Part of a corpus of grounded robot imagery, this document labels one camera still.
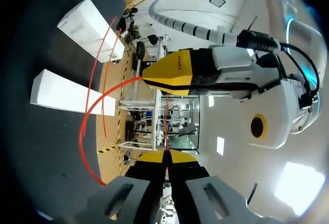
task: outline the black hole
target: black hole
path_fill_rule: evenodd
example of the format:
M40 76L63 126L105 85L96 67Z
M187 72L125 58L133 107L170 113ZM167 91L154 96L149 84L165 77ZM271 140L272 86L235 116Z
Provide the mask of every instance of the black hole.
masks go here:
M259 117L255 117L250 125L251 133L255 138L259 138L263 134L264 125Z

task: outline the black cable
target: black cable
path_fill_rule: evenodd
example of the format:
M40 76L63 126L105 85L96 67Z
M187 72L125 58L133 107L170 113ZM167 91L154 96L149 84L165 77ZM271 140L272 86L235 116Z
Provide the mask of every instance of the black cable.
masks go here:
M308 79L305 75L305 73L303 72L302 68L298 65L298 63L296 62L296 60L294 59L294 57L291 56L290 53L288 53L288 51L284 48L282 48L282 51L285 52L285 54L291 59L291 61L295 64L295 66L298 68L298 70L300 71L300 73L303 75L303 78L305 80L305 85L309 87L309 82L308 82Z
M279 56L276 56L276 58L277 58L277 61L279 64L279 71L281 72L282 78L287 79L288 76L287 76L286 70L283 67L281 59L279 58Z
M250 193L250 196L249 196L249 198L248 198L247 205L249 205L249 203L250 203L250 201L251 201L253 195L255 194L255 191L256 191L256 189L257 189L257 186L258 186L258 184L255 183L255 185L253 186L252 191L251 191L251 193Z
M318 91L319 91L319 88L320 88L320 77L319 77L319 73L318 73L318 69L317 67L315 66L314 62L311 60L311 58L304 52L302 51L300 48L294 46L294 45L291 45L291 44L288 44L288 43L280 43L281 47L284 47L284 48L290 48L296 52L298 52L299 54L301 54L303 57L306 58L306 60L310 63L310 65L312 66L313 68L313 71L315 73L315 76L316 76L316 79L317 79L317 84L316 84L316 88L315 90L312 91L312 96L315 96Z

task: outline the ceiling light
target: ceiling light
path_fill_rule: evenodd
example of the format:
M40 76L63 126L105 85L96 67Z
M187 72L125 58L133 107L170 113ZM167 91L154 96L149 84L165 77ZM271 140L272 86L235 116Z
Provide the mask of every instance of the ceiling light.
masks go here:
M323 174L314 168L287 162L275 196L301 215L312 203L324 183Z
M214 105L214 97L208 96L208 105L209 107L212 107Z
M252 57L255 54L255 51L251 48L247 48L247 51L250 57Z
M209 0L210 3L214 4L217 7L221 7L226 3L225 0Z
M224 143L225 139L221 137L217 137L217 153L220 155L224 155Z

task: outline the metal rod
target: metal rod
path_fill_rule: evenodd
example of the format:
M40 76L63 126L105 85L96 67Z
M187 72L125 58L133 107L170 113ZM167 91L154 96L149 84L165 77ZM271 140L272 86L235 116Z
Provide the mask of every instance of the metal rod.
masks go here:
M253 195L255 194L255 191L256 191L256 189L257 189L257 186L258 186L258 184L255 183L255 185L253 186L253 189L252 189L252 191L251 191L251 193L250 193L250 196L249 196L249 198L248 198L247 205L249 205L249 203L250 203L250 201L251 201Z

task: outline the yellow and black hazard tape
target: yellow and black hazard tape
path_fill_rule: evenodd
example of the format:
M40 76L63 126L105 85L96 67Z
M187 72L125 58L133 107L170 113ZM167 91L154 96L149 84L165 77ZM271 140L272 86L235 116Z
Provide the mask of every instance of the yellow and black hazard tape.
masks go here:
M109 152L109 151L111 151L111 150L114 150L116 147L118 147L118 145L114 145L114 146L112 146L112 147L110 147L110 148L106 148L106 149L104 149L104 150L97 151L97 154L104 154L104 153L106 153L106 152Z
M128 51L127 60L125 61L125 67L124 67L124 72L123 72L123 76L122 76L122 81L125 80L125 75L126 75L127 68L128 68L130 51L131 51L131 47L129 48L129 51ZM121 90L120 90L120 101L122 100L122 96L123 96L123 86L121 87ZM118 140L117 140L118 144L120 143L120 120L121 120L121 109L119 108L119 111L118 111Z

